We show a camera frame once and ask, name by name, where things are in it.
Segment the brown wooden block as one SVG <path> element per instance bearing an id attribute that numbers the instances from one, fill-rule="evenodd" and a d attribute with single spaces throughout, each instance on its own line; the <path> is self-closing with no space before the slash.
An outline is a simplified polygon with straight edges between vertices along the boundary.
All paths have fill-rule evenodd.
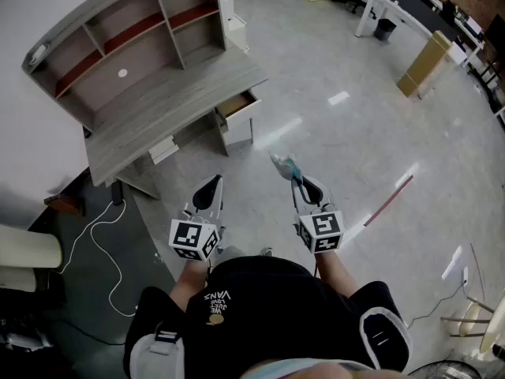
<path id="1" fill-rule="evenodd" d="M 59 213 L 79 216 L 84 214 L 83 201 L 78 197 L 72 197 L 64 193 L 47 197 L 43 200 L 43 203 L 48 208 L 51 208 Z"/>

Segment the wooden stool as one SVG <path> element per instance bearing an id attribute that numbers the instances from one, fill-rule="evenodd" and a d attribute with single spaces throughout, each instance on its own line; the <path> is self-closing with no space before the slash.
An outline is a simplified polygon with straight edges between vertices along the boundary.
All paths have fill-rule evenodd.
<path id="1" fill-rule="evenodd" d="M 471 331 L 475 325 L 488 326 L 495 310 L 473 297 L 466 296 L 466 298 L 469 301 L 469 306 L 462 317 L 441 317 L 440 320 L 444 323 L 456 324 L 458 331 L 456 334 L 451 334 L 453 338 L 483 337 L 484 332 L 472 333 Z M 490 317 L 479 318 L 482 310 L 489 313 Z"/>

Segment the round wooden table top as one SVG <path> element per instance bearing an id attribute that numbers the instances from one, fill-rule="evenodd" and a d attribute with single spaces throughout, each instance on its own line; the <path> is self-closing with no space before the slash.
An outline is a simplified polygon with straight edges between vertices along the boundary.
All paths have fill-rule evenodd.
<path id="1" fill-rule="evenodd" d="M 492 345 L 498 340 L 505 330 L 505 295 L 499 301 L 498 306 L 492 313 L 488 327 L 482 337 L 480 353 L 483 355 L 492 348 Z"/>

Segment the black trash bin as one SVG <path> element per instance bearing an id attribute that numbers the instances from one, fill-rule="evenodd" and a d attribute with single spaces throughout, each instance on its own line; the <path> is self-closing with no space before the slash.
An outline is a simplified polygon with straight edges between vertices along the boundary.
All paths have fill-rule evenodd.
<path id="1" fill-rule="evenodd" d="M 387 18 L 378 20 L 374 36 L 382 42 L 388 41 L 392 32 L 396 29 L 396 24 Z"/>

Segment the red floor tape strip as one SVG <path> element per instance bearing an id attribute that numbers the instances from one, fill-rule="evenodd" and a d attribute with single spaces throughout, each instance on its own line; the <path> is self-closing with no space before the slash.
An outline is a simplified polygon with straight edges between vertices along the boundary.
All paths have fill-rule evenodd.
<path id="1" fill-rule="evenodd" d="M 413 180 L 413 175 L 410 174 L 400 184 L 400 186 L 393 192 L 392 195 L 364 222 L 363 226 L 368 227 L 392 202 L 393 200 L 406 188 L 406 186 Z"/>

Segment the blue and white plastic packet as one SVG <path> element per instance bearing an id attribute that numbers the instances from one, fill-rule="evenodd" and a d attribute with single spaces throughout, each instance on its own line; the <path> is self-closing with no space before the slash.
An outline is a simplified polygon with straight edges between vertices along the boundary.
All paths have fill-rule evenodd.
<path id="1" fill-rule="evenodd" d="M 303 172 L 292 155 L 280 156 L 270 152 L 269 156 L 276 170 L 285 180 L 294 179 L 297 182 L 303 182 Z"/>

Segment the white side cabinet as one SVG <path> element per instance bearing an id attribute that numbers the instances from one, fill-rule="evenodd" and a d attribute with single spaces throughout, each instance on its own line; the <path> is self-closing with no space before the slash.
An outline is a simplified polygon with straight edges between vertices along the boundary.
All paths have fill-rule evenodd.
<path id="1" fill-rule="evenodd" d="M 248 54 L 249 46 L 246 38 L 246 22 L 235 13 L 234 0 L 223 0 L 223 12 L 227 20 L 227 38 Z"/>

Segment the white wooden drawer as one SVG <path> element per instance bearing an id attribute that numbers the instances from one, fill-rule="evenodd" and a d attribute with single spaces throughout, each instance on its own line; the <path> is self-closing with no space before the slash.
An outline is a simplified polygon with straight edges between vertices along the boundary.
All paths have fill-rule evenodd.
<path id="1" fill-rule="evenodd" d="M 261 103 L 261 99 L 246 90 L 220 103 L 215 111 L 227 129 L 235 129 L 243 122 L 252 120 Z"/>

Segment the black floor fan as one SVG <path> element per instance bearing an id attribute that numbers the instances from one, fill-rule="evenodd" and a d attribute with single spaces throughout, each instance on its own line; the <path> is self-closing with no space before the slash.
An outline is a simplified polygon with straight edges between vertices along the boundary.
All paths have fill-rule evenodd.
<path id="1" fill-rule="evenodd" d="M 456 360 L 429 363 L 415 369 L 408 376 L 413 379 L 482 379 L 471 365 Z"/>

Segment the cream ribbed cylinder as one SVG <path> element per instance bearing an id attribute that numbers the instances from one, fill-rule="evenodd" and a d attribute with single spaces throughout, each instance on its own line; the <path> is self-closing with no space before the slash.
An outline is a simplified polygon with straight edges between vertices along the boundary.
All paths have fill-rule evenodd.
<path id="1" fill-rule="evenodd" d="M 51 234 L 0 224 L 0 289 L 35 292 L 37 268 L 58 268 L 62 247 Z"/>

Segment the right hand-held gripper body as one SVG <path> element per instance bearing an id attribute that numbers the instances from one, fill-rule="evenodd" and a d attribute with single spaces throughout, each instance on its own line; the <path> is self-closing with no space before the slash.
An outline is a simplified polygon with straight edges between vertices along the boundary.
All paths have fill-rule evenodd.
<path id="1" fill-rule="evenodd" d="M 342 213 L 336 205 L 300 205 L 295 208 L 297 235 L 310 253 L 337 250 L 342 243 Z"/>

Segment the person's left forearm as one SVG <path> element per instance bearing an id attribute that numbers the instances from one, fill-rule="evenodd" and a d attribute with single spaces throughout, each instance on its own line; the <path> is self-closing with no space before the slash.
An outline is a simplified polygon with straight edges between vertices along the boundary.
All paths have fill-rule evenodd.
<path id="1" fill-rule="evenodd" d="M 183 311 L 187 310 L 189 300 L 200 293 L 208 277 L 208 263 L 204 261 L 187 261 L 169 296 Z"/>

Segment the person's right forearm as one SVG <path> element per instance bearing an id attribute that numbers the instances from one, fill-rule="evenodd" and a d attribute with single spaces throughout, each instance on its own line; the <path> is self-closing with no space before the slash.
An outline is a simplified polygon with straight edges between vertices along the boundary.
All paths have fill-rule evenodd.
<path id="1" fill-rule="evenodd" d="M 315 260 L 320 278 L 340 295 L 349 298 L 358 290 L 355 279 L 335 251 L 316 253 Z"/>

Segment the long cardboard box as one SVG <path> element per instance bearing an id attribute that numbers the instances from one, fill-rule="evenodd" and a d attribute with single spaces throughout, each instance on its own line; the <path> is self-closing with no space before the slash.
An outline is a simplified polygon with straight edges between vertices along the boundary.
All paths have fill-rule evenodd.
<path id="1" fill-rule="evenodd" d="M 397 86 L 405 97 L 418 93 L 420 86 L 446 58 L 452 42 L 441 32 L 435 31 Z"/>

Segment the black printed t-shirt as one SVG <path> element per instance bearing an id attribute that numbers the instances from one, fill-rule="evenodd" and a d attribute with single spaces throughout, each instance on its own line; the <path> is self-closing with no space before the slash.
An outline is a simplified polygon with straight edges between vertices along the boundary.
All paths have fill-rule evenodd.
<path id="1" fill-rule="evenodd" d="M 347 298 L 319 272 L 259 253 L 215 261 L 185 312 L 169 294 L 141 294 L 128 379 L 407 379 L 411 341 L 384 282 Z"/>

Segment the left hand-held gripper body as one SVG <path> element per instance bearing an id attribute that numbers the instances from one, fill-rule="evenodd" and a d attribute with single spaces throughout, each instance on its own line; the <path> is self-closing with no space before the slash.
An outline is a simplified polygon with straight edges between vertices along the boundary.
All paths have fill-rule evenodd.
<path id="1" fill-rule="evenodd" d="M 208 261 L 223 237 L 222 210 L 222 205 L 205 210 L 186 205 L 171 220 L 169 246 L 186 260 Z"/>

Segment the white adapter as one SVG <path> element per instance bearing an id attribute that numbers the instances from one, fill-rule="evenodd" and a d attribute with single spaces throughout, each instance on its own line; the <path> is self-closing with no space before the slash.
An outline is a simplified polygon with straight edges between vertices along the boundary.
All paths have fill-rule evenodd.
<path id="1" fill-rule="evenodd" d="M 47 52 L 48 47 L 49 47 L 48 44 L 43 44 L 37 47 L 36 50 L 32 53 L 29 65 L 32 66 L 35 65 L 37 62 L 39 62 Z"/>

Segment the grey wooden desk with hutch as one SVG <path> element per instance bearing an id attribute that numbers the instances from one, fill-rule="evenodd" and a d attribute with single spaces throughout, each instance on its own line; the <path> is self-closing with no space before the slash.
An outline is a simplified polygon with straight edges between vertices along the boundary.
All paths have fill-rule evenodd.
<path id="1" fill-rule="evenodd" d="M 22 69 L 82 125 L 96 185 L 120 179 L 156 197 L 137 160 L 266 81 L 225 19 L 223 0 L 86 0 L 29 50 Z"/>

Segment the long white office desk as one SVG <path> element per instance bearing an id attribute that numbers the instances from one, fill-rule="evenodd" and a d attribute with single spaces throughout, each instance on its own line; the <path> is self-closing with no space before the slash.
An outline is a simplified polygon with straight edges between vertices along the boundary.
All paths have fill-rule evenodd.
<path id="1" fill-rule="evenodd" d="M 484 49 L 484 42 L 475 38 L 461 21 L 455 19 L 454 24 L 449 25 L 438 13 L 429 9 L 424 3 L 418 2 L 418 0 L 367 0 L 356 28 L 356 37 L 361 36 L 374 7 L 382 9 L 382 17 L 392 13 L 411 28 L 418 29 L 421 34 L 425 34 L 427 37 L 431 37 L 435 31 L 441 31 L 450 41 L 454 41 L 461 33 L 466 34 L 475 45 L 475 49 L 464 57 L 462 66 L 468 65 L 477 56 L 478 52 Z"/>

